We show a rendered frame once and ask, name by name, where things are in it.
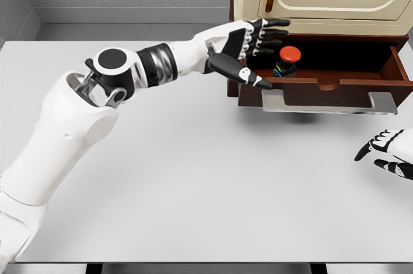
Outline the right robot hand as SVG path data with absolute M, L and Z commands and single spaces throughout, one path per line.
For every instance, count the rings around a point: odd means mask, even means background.
M 403 179 L 413 181 L 413 128 L 380 132 L 358 151 L 354 160 L 360 161 L 371 151 L 389 153 L 399 159 L 399 162 L 376 159 L 374 164 Z

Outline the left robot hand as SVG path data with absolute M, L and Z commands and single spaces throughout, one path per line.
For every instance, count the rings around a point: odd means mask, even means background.
M 234 21 L 197 35 L 207 47 L 205 73 L 218 74 L 239 84 L 271 90 L 271 82 L 241 63 L 257 55 L 272 55 L 282 44 L 278 37 L 288 35 L 288 19 L 256 19 Z

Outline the red button switch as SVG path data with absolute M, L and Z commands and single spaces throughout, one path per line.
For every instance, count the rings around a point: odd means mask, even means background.
M 273 69 L 275 77 L 294 77 L 296 63 L 301 59 L 301 52 L 294 46 L 285 46 L 279 52 L 280 59 Z

